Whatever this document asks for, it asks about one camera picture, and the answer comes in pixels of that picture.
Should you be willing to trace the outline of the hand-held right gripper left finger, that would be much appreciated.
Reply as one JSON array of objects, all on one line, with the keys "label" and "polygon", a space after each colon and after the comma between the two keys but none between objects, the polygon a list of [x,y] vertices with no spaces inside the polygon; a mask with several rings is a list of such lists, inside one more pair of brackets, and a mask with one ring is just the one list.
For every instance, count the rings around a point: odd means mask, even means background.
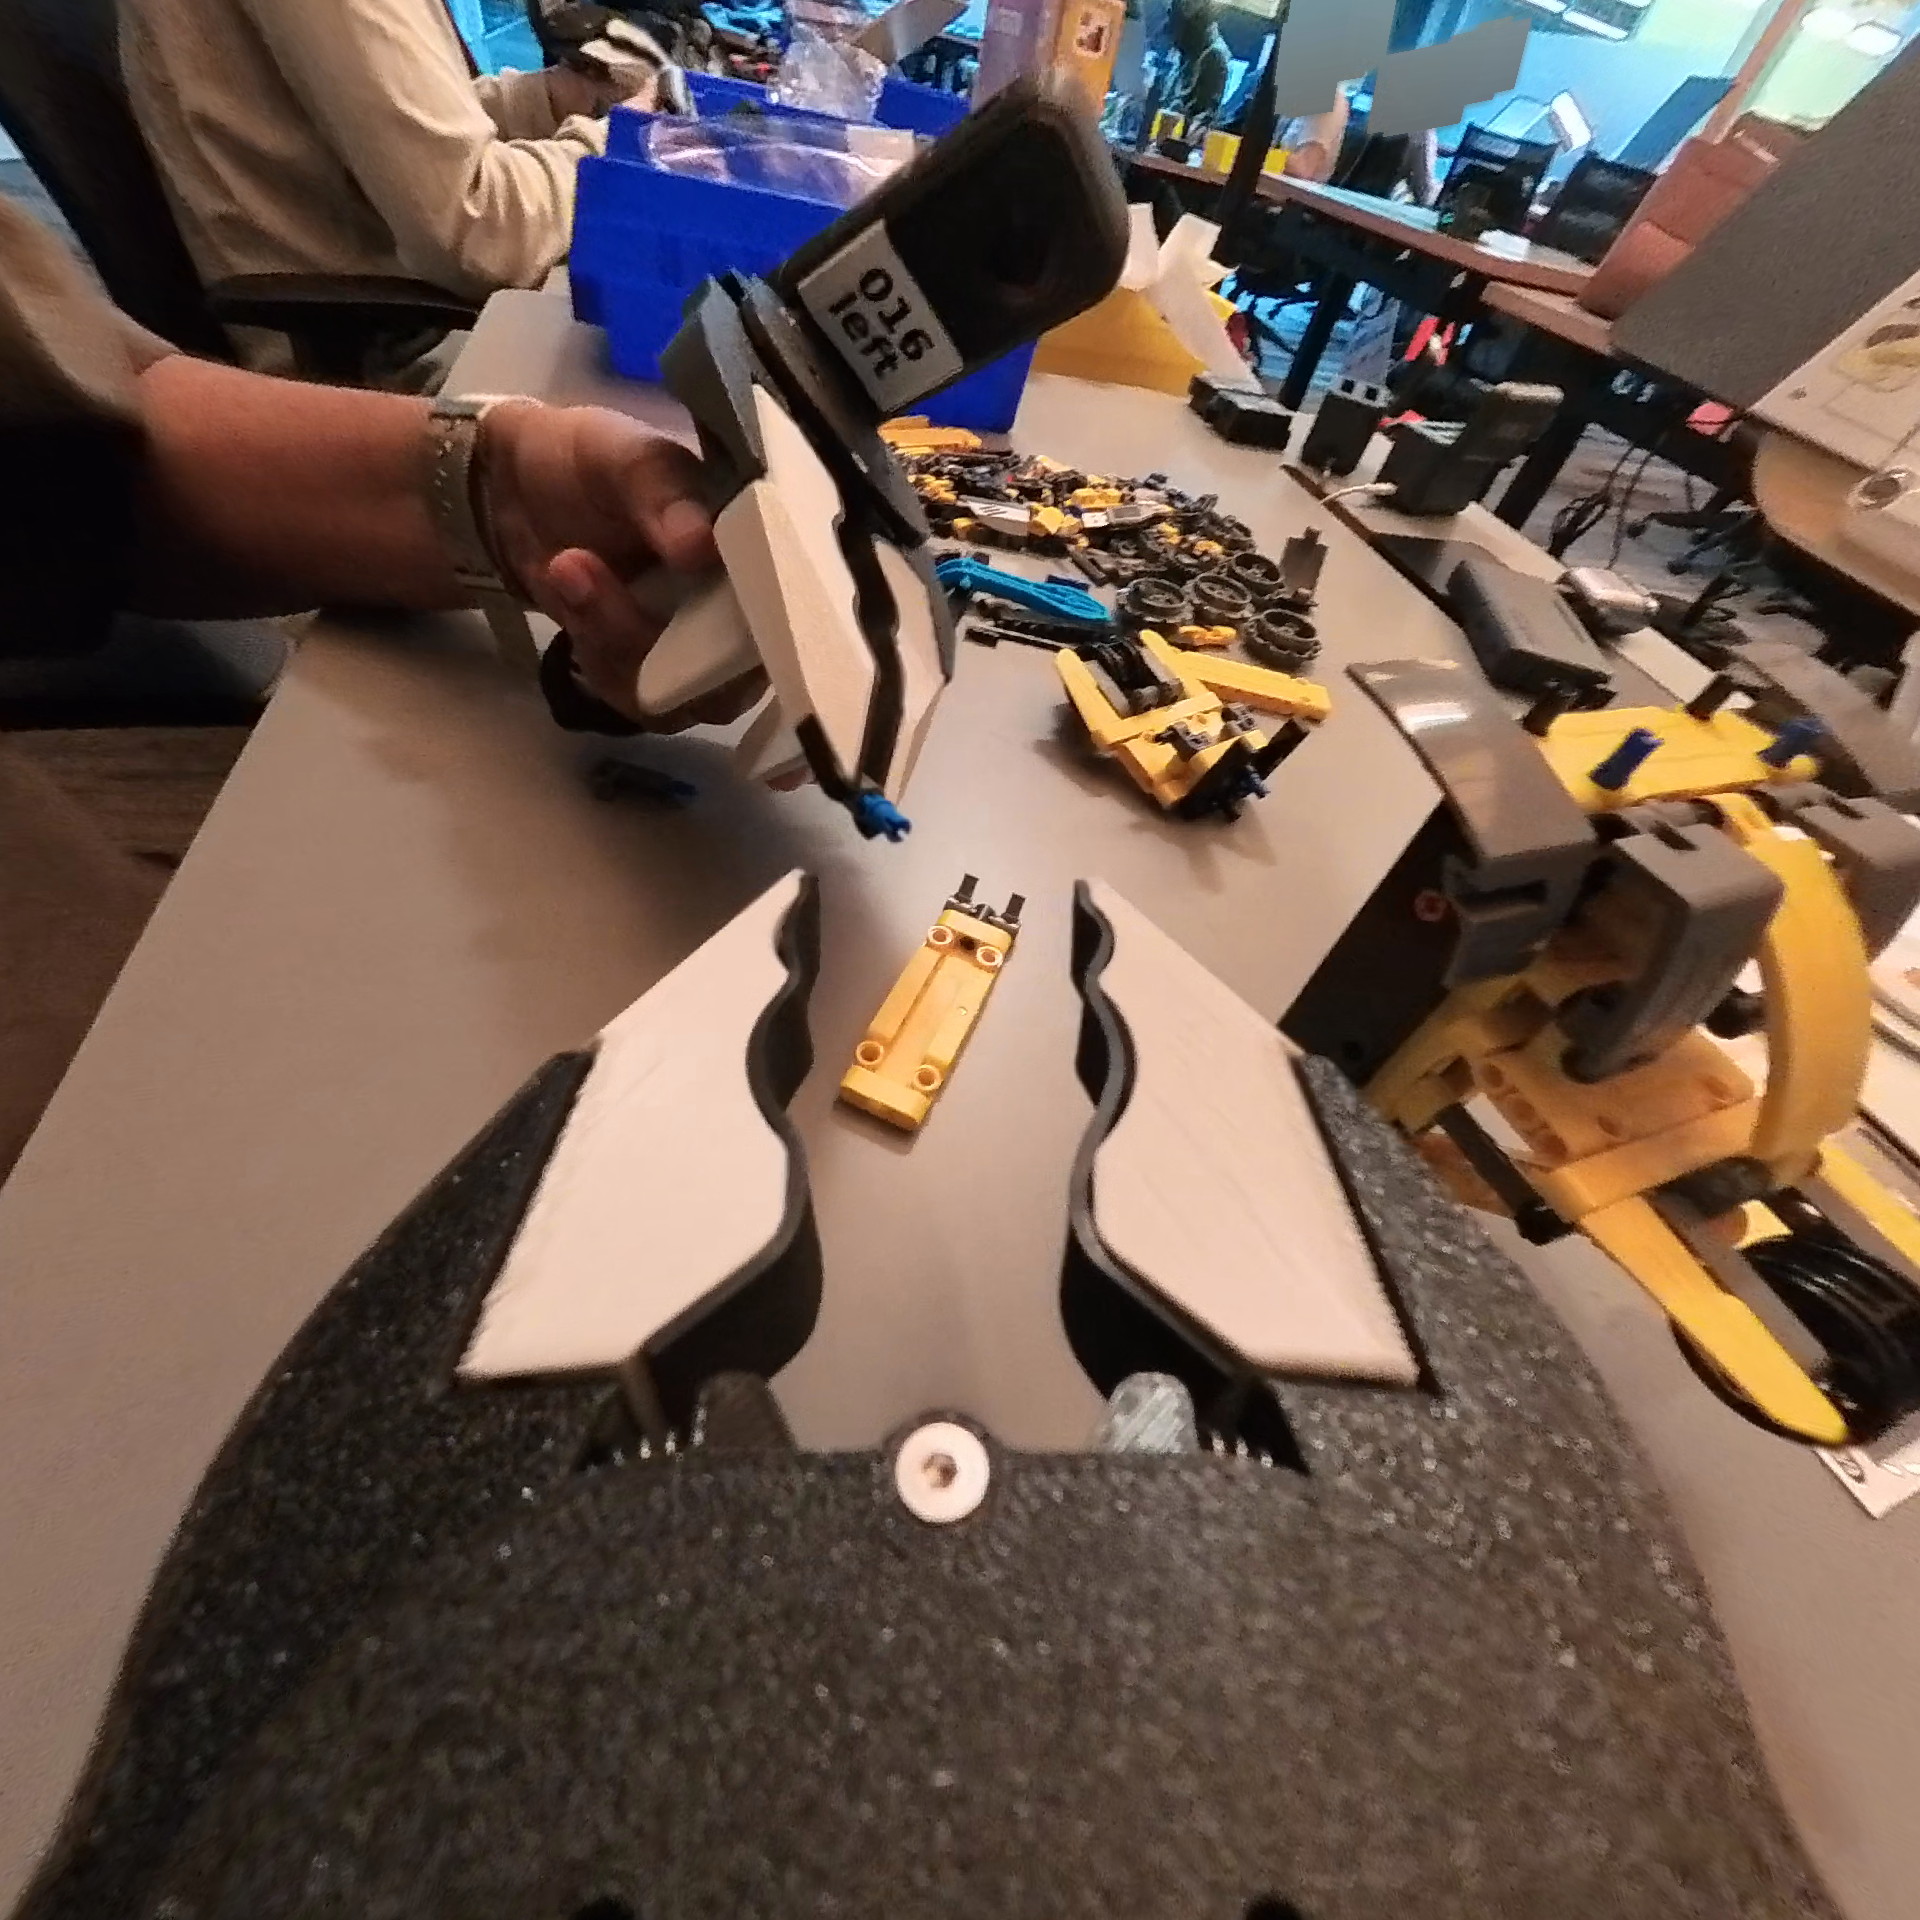
[{"label": "hand-held right gripper left finger", "polygon": [[804,1352],[821,1255],[786,1110],[817,976],[819,882],[792,868],[597,1033],[464,1385],[601,1378],[691,1403]]}]

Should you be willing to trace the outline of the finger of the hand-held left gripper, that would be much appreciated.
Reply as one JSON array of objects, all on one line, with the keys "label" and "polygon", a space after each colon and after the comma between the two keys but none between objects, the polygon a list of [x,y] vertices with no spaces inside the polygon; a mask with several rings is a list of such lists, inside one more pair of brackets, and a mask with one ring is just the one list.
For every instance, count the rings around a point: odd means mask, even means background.
[{"label": "finger of the hand-held left gripper", "polygon": [[900,717],[882,793],[900,801],[921,761],[931,717],[953,679],[953,619],[925,547],[877,544],[882,577],[897,609]]},{"label": "finger of the hand-held left gripper", "polygon": [[838,541],[843,494],[774,392],[753,392],[753,418],[763,474],[714,517],[719,555],[784,721],[819,734],[819,779],[859,782],[877,662]]}]

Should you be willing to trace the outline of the black battery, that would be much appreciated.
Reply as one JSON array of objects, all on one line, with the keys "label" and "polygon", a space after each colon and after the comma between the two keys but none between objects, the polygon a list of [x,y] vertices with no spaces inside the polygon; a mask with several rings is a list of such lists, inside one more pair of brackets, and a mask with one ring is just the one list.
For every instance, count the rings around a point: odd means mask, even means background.
[{"label": "black battery", "polygon": [[1199,371],[1187,379],[1187,408],[1224,444],[1286,450],[1293,436],[1293,408],[1268,396],[1258,379]]}]

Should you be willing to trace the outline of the yellow panel with grey pins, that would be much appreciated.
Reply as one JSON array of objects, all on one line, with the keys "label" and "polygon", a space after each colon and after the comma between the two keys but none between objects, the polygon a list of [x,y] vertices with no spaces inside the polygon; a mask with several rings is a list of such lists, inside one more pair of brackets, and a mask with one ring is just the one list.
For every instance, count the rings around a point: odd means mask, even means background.
[{"label": "yellow panel with grey pins", "polygon": [[917,1134],[1018,941],[1026,897],[1001,906],[964,875],[897,974],[838,1082],[838,1102]]}]

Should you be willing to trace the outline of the small yellow toy assembly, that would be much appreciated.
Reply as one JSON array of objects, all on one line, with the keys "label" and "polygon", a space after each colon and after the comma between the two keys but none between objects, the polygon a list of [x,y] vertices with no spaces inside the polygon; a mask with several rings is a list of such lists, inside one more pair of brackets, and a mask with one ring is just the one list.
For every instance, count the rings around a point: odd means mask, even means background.
[{"label": "small yellow toy assembly", "polygon": [[1157,629],[1054,651],[1089,748],[1172,820],[1237,820],[1329,717],[1325,685]]}]

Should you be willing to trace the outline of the black charger with slots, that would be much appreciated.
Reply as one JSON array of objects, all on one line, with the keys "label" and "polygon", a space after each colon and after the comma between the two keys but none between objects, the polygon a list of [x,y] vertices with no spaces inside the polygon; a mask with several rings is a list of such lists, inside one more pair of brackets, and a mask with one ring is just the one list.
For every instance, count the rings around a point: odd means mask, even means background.
[{"label": "black charger with slots", "polygon": [[1543,382],[1497,382],[1478,392],[1461,420],[1409,420],[1388,433],[1376,469],[1382,504],[1404,517],[1457,517],[1540,436],[1565,404]]}]

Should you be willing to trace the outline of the light blue plastic piece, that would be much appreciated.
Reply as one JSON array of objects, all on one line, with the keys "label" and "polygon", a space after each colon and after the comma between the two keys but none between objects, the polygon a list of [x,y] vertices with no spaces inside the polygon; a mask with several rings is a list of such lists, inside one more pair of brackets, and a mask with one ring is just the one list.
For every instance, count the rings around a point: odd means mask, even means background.
[{"label": "light blue plastic piece", "polygon": [[985,596],[1080,629],[1113,627],[1113,609],[1093,591],[1069,581],[1034,581],[969,555],[937,557],[932,577],[948,595]]}]

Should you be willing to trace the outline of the pile of toy building pieces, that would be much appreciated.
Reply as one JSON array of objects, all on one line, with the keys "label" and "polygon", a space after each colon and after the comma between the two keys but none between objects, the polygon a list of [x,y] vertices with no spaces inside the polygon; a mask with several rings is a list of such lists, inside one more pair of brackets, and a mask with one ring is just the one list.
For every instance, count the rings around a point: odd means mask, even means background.
[{"label": "pile of toy building pieces", "polygon": [[1113,609],[1110,629],[1080,629],[948,595],[953,623],[977,642],[1061,651],[1157,629],[1280,671],[1315,662],[1325,565],[1315,528],[1268,555],[1213,497],[1185,494],[1166,474],[1103,475],[925,418],[893,420],[882,436],[921,497],[932,561],[969,555],[1034,581],[1069,581]]}]

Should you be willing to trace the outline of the silver wristwatch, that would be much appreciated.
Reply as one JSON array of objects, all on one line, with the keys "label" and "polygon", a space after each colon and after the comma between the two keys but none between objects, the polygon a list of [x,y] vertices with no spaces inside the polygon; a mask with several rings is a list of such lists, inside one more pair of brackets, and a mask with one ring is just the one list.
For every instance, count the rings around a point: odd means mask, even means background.
[{"label": "silver wristwatch", "polygon": [[532,396],[434,396],[424,418],[424,506],[452,583],[470,607],[532,607],[513,565],[498,557],[482,475],[482,431],[494,416],[542,408]]}]

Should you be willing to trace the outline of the grey laptop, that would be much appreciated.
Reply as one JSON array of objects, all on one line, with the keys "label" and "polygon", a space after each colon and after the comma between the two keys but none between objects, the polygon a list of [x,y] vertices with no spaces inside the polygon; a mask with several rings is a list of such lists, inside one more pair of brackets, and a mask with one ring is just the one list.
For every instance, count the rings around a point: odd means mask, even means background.
[{"label": "grey laptop", "polygon": [[1611,322],[1611,350],[1746,408],[1909,275],[1913,42]]}]

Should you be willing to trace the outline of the yellow and grey toy vehicle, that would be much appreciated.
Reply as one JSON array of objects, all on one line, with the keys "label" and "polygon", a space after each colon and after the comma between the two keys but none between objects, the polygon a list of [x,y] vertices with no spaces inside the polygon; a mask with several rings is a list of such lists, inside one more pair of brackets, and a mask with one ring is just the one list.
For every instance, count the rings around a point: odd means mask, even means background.
[{"label": "yellow and grey toy vehicle", "polygon": [[1915,1212],[1839,1136],[1915,906],[1913,748],[1789,645],[1675,707],[1349,675],[1465,831],[1460,887],[1512,901],[1361,1094],[1465,1206],[1615,1259],[1756,1428],[1879,1437],[1915,1408]]}]

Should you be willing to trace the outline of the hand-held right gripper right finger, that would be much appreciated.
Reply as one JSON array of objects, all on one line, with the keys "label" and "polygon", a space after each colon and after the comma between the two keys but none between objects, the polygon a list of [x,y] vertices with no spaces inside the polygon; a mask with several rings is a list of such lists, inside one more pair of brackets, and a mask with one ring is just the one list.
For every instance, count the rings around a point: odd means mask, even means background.
[{"label": "hand-held right gripper right finger", "polygon": [[1074,884],[1074,1250],[1227,1382],[1413,1386],[1306,1060],[1110,882]]}]

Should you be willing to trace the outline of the yellow bag with white paper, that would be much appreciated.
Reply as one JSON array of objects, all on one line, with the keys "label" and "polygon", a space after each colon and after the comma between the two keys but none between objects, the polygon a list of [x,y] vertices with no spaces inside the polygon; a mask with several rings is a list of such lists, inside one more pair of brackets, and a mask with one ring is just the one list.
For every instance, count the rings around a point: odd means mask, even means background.
[{"label": "yellow bag with white paper", "polygon": [[1217,221],[1185,211],[1166,239],[1152,210],[1133,201],[1117,288],[1089,311],[1048,331],[1031,359],[1034,375],[1068,375],[1185,398],[1196,375],[1258,388],[1227,333],[1229,302],[1213,295],[1227,275],[1213,262]]}]

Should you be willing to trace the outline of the printed instruction sheet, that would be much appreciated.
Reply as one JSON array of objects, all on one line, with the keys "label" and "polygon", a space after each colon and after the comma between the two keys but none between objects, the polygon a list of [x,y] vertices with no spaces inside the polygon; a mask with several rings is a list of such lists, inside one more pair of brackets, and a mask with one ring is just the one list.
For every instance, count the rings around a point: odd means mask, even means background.
[{"label": "printed instruction sheet", "polygon": [[1815,1457],[1866,1519],[1885,1520],[1915,1499],[1915,1411],[1866,1444],[1817,1445]]}]

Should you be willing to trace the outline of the person's left hand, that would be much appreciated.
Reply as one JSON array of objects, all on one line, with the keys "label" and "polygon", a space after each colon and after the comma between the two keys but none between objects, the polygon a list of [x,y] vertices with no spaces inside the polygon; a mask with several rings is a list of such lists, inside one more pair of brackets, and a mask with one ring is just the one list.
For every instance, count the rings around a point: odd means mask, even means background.
[{"label": "person's left hand", "polygon": [[509,398],[475,426],[475,523],[497,576],[572,642],[575,679],[644,730],[728,724],[763,675],[645,717],[636,675],[663,619],[634,596],[656,568],[700,576],[714,536],[691,450],[605,408]]}]

